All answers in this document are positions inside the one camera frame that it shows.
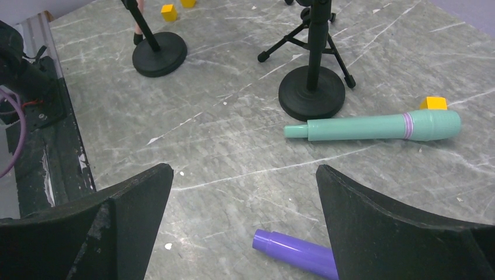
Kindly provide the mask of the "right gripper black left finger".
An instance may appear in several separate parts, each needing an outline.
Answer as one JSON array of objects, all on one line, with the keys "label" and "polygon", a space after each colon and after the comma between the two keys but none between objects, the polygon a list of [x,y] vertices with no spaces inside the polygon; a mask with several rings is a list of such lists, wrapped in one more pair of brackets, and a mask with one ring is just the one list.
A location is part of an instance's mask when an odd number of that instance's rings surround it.
[{"label": "right gripper black left finger", "polygon": [[2,279],[143,279],[174,171],[125,181],[21,219],[1,220]]}]

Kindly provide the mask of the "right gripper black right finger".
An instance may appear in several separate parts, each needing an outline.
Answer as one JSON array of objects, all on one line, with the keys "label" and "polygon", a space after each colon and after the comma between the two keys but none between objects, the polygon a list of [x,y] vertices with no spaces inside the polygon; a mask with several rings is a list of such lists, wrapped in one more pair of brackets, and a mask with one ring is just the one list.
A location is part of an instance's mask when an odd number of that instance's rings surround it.
[{"label": "right gripper black right finger", "polygon": [[494,278],[494,226],[404,204],[326,164],[316,181],[340,279]]}]

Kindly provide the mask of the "teal toy microphone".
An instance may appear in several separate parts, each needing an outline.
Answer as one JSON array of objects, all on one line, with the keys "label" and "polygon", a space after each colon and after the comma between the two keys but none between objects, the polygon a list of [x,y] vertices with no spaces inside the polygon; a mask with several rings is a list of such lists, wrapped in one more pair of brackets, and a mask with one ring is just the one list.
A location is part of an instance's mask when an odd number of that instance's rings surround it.
[{"label": "teal toy microphone", "polygon": [[286,138],[309,141],[406,139],[436,141],[461,131],[461,118],[452,110],[416,110],[403,114],[308,120],[284,127]]}]

